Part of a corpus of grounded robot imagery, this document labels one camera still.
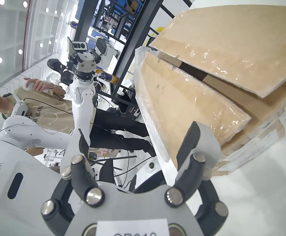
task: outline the white shelving unit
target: white shelving unit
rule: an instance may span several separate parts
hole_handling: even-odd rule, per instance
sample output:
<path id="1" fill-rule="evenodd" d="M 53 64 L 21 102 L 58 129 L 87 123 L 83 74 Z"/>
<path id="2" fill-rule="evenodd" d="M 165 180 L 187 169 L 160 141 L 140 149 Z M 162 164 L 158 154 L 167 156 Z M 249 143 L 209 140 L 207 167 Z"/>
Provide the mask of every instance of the white shelving unit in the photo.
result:
<path id="1" fill-rule="evenodd" d="M 32 57 L 31 64 L 51 55 L 55 51 L 57 44 L 57 31 L 61 22 L 61 12 L 63 12 L 65 1 L 62 0 L 38 0 L 37 15 L 35 16 L 35 31 L 32 37 Z"/>
<path id="2" fill-rule="evenodd" d="M 0 83 L 56 53 L 68 1 L 0 0 Z"/>
<path id="3" fill-rule="evenodd" d="M 6 0 L 0 5 L 0 83 L 22 70 L 25 24 L 28 8 L 23 0 Z"/>

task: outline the white controller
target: white controller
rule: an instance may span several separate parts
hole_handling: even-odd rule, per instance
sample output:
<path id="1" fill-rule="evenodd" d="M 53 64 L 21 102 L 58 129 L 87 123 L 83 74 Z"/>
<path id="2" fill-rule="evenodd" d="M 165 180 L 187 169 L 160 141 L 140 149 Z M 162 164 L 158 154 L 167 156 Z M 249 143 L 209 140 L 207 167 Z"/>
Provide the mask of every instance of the white controller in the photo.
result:
<path id="1" fill-rule="evenodd" d="M 23 89 L 25 89 L 26 91 L 32 90 L 33 86 L 34 86 L 34 82 L 29 83 L 29 86 L 26 87 L 26 83 L 23 84 Z M 44 89 L 43 92 L 47 93 L 49 90 L 48 89 Z"/>

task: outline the beige t-shirt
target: beige t-shirt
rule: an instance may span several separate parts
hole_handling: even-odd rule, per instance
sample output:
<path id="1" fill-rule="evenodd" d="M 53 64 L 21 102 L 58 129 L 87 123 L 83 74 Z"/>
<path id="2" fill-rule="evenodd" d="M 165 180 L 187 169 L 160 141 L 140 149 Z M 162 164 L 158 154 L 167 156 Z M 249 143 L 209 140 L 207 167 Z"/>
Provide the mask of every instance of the beige t-shirt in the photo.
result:
<path id="1" fill-rule="evenodd" d="M 67 134 L 74 129 L 72 102 L 64 100 L 62 96 L 57 95 L 53 90 L 49 89 L 48 93 L 34 90 L 26 91 L 20 86 L 15 90 L 14 94 L 28 106 L 26 117 L 36 122 L 37 125 L 41 125 L 42 128 L 55 131 L 61 130 Z M 16 100 L 12 95 L 8 96 L 7 99 L 13 105 L 16 104 Z M 94 121 L 95 113 L 96 109 L 94 108 L 91 123 Z"/>

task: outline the black pants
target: black pants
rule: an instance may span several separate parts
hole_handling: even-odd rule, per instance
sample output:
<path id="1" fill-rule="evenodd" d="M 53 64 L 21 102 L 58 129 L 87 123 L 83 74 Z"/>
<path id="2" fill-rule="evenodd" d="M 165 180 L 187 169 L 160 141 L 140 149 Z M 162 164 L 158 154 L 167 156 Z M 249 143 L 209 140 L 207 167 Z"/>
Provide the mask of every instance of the black pants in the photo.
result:
<path id="1" fill-rule="evenodd" d="M 90 132 L 90 147 L 124 149 L 127 151 L 143 150 L 151 156 L 156 156 L 152 145 L 148 141 L 140 138 L 124 138 L 123 135 L 113 134 L 110 130 L 126 130 L 141 137 L 149 135 L 143 123 L 96 109 L 94 125 Z"/>

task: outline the hand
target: hand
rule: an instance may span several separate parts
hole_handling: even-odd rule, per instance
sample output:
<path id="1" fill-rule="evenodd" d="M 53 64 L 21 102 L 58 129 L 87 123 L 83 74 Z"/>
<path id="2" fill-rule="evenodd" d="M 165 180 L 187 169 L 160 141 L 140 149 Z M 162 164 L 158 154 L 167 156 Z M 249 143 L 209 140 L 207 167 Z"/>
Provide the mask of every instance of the hand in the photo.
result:
<path id="1" fill-rule="evenodd" d="M 38 79 L 30 79 L 30 78 L 24 78 L 26 80 L 26 88 L 29 86 L 29 83 L 35 83 L 33 85 L 33 89 L 37 92 L 42 92 L 45 89 L 53 89 L 55 86 L 51 83 L 48 83 L 46 81 L 41 81 Z"/>

